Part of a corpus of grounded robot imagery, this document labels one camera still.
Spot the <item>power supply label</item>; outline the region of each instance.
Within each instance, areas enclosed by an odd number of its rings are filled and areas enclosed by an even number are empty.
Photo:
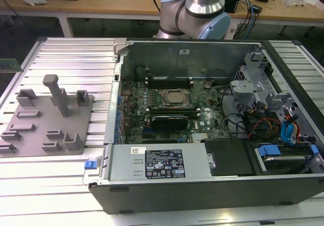
[[[181,149],[146,150],[145,176],[148,179],[186,177]]]

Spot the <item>slotted aluminum surface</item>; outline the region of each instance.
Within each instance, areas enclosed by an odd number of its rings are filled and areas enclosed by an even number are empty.
[[[324,194],[299,205],[224,208],[197,211],[108,215],[83,185],[84,162],[101,156],[109,104],[113,39],[50,38],[38,43],[26,64],[26,74],[0,109],[0,131],[17,107],[16,94],[32,88],[49,95],[42,76],[59,73],[59,84],[87,89],[95,96],[87,148],[82,155],[0,159],[1,225],[260,225],[270,220],[284,225],[323,225]]]
[[[296,46],[291,41],[270,41],[301,86],[324,114],[324,69],[303,46]],[[288,89],[281,78],[274,74],[274,79],[283,92]]]

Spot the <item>workbench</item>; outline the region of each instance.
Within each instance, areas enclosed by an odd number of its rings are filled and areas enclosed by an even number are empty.
[[[250,1],[263,8],[257,20],[259,24],[324,26],[324,13],[315,6],[286,7],[281,0],[269,0],[268,3]],[[48,0],[48,4],[35,7],[23,0],[7,2],[21,16],[58,18],[65,37],[73,37],[69,18],[159,20],[152,0]],[[0,0],[0,15],[15,15],[3,0]],[[233,39],[237,25],[246,15],[246,8],[239,4],[236,13],[230,14],[232,20],[226,39]]]
[[[48,38],[38,41],[0,98],[0,132],[15,112],[20,89],[32,88],[49,96],[42,84],[46,74],[57,74],[68,95],[87,90],[94,96],[86,148],[81,155],[0,158],[1,225],[322,225],[324,193],[292,206],[223,208],[196,211],[108,215],[83,180],[85,161],[101,156],[115,61],[113,38]],[[272,41],[272,46],[324,112],[324,72],[303,46]],[[285,91],[285,84],[273,75]],[[96,179],[99,169],[87,170]]]

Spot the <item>blue latch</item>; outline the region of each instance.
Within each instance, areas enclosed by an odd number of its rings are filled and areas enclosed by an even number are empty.
[[[281,152],[279,150],[278,145],[262,145],[258,148],[261,157],[263,156],[273,156],[280,155]]]
[[[294,132],[294,125],[292,123],[287,123],[287,121],[283,121],[281,127],[281,140],[285,143],[288,143],[289,146],[293,146],[292,143],[292,135]]]
[[[316,154],[319,153],[318,148],[316,147],[315,144],[312,144],[312,145],[310,146],[310,149],[312,150],[312,152],[313,152],[314,155],[316,155]]]
[[[85,169],[97,169],[97,162],[96,161],[86,161]]]

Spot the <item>floor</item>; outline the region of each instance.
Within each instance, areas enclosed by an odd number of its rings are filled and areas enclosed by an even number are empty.
[[[22,63],[38,36],[62,37],[56,18],[24,17],[33,33],[20,18],[14,17],[14,25],[0,26],[0,58],[15,58]],[[75,37],[131,37],[152,38],[158,31],[158,21],[71,19]],[[278,35],[278,26],[256,25],[249,35],[250,40],[299,40],[319,60],[324,55],[324,28],[314,29],[308,37],[309,27],[289,26],[284,35]],[[0,75],[0,95],[10,82],[12,74]]]

